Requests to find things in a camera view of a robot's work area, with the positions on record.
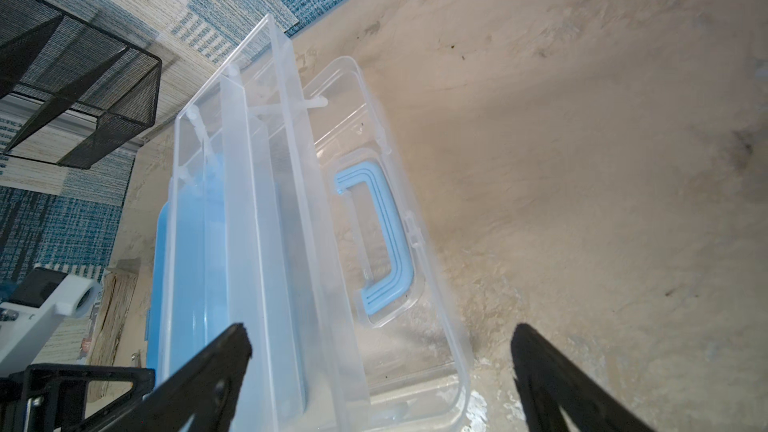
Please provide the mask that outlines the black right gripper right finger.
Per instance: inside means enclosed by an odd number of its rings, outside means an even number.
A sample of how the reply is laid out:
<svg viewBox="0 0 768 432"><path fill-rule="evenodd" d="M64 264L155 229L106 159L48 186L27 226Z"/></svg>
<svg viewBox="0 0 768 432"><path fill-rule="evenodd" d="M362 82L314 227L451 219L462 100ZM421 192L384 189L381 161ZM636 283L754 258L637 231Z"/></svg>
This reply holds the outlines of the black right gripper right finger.
<svg viewBox="0 0 768 432"><path fill-rule="evenodd" d="M515 385L530 431L649 431L630 412L527 323L511 339Z"/></svg>

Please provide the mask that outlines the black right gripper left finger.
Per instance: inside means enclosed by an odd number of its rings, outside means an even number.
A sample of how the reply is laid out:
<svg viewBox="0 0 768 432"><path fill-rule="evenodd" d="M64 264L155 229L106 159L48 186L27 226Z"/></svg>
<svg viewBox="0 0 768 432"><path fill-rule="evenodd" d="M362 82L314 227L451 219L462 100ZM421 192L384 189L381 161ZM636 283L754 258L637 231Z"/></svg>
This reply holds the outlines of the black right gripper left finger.
<svg viewBox="0 0 768 432"><path fill-rule="evenodd" d="M228 431L252 347L235 323L149 397L110 420L103 431Z"/></svg>

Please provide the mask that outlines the clear tool box tray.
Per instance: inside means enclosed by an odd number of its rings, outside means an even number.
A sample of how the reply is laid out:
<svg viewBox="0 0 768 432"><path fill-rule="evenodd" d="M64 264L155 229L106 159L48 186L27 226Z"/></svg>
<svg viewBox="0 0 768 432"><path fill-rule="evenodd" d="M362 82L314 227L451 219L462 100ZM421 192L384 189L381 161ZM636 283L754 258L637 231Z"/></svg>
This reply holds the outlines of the clear tool box tray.
<svg viewBox="0 0 768 432"><path fill-rule="evenodd" d="M366 400L351 322L331 319L331 231L290 39L262 18L174 121L157 376L233 324L251 344L235 431L350 431Z"/></svg>

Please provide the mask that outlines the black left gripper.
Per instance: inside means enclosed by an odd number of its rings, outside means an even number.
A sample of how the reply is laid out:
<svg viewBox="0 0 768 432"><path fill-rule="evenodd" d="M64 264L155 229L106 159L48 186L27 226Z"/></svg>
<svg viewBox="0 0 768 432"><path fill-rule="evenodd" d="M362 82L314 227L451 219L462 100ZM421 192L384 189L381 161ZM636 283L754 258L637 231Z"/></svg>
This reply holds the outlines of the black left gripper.
<svg viewBox="0 0 768 432"><path fill-rule="evenodd" d="M89 385L127 383L128 391L92 415ZM149 368L33 364L1 379L3 431L97 431L140 403L155 386Z"/></svg>

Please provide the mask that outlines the blue plastic tool box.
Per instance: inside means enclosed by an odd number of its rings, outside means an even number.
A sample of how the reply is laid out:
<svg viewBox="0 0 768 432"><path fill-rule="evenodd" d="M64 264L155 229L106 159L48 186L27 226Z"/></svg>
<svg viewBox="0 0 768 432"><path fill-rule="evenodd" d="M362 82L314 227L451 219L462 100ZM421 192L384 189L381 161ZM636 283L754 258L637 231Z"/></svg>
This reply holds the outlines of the blue plastic tool box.
<svg viewBox="0 0 768 432"><path fill-rule="evenodd" d="M333 60L302 91L326 100L308 112L331 227L319 246L339 289L331 319L351 322L367 392L350 431L455 430L469 402L471 348L382 107L349 57ZM166 204L153 296L163 285ZM147 362L157 372L161 309L153 296Z"/></svg>

